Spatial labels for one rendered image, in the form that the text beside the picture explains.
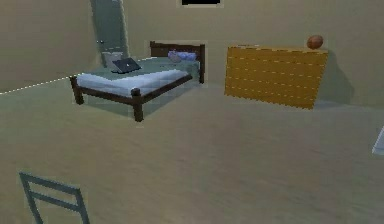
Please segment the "orange chest of drawers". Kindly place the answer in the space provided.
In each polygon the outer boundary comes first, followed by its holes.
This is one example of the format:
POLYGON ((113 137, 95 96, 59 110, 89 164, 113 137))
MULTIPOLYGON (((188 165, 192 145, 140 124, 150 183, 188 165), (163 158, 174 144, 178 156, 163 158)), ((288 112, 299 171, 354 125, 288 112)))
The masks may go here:
POLYGON ((327 59, 327 50, 231 46, 224 94, 312 110, 327 59))

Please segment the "orange brown ball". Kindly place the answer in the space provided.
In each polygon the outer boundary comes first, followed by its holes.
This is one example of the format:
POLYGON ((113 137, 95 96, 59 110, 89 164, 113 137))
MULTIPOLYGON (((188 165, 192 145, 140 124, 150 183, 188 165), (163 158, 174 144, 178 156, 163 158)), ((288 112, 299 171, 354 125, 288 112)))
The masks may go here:
POLYGON ((321 35, 312 35, 307 40, 309 49, 319 49, 323 45, 323 37, 321 35))

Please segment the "grey green room door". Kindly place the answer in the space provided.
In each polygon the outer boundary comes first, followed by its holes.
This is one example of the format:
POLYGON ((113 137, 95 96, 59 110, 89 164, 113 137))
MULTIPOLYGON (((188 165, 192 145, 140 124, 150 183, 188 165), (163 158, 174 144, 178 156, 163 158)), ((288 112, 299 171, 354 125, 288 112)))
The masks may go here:
POLYGON ((89 0, 92 8, 92 19, 96 41, 101 55, 101 63, 106 67, 103 52, 122 52, 127 55, 126 32, 122 12, 122 0, 89 0))

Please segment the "blue purple pillow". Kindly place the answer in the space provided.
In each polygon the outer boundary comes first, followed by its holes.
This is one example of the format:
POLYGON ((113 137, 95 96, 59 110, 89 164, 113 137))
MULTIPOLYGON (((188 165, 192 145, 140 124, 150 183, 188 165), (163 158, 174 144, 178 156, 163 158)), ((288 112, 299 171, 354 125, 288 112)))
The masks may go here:
POLYGON ((168 58, 175 63, 179 63, 181 61, 195 61, 197 58, 197 54, 193 52, 180 52, 180 51, 169 51, 168 58))

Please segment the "pale white flat object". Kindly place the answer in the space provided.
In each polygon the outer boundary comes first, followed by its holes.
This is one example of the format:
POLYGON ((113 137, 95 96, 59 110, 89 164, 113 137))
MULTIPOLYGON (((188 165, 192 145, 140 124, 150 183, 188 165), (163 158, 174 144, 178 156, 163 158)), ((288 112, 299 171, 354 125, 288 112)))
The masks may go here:
POLYGON ((376 155, 384 155, 384 126, 381 128, 376 142, 373 145, 372 153, 376 155))

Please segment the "black open laptop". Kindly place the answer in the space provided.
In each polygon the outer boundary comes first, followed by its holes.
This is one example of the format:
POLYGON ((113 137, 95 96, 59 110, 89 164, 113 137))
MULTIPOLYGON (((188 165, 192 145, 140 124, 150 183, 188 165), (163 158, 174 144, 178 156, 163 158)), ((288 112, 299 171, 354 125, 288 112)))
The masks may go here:
POLYGON ((140 66, 132 58, 123 58, 122 52, 103 52, 106 67, 112 73, 125 74, 140 69, 140 66))

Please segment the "dark wooden bed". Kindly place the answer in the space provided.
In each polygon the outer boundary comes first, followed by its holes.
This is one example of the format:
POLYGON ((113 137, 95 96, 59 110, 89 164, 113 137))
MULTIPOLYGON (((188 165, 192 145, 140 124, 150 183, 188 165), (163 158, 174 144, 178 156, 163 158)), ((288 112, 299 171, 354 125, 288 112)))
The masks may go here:
POLYGON ((139 70, 118 74, 107 68, 91 73, 70 76, 70 84, 75 102, 82 105, 84 95, 93 96, 112 102, 130 105, 136 122, 144 119, 145 103, 172 91, 173 89, 197 80, 200 84, 205 79, 204 44, 166 44, 151 41, 150 58, 138 61, 139 70), (193 52, 195 61, 172 62, 169 51, 193 52))

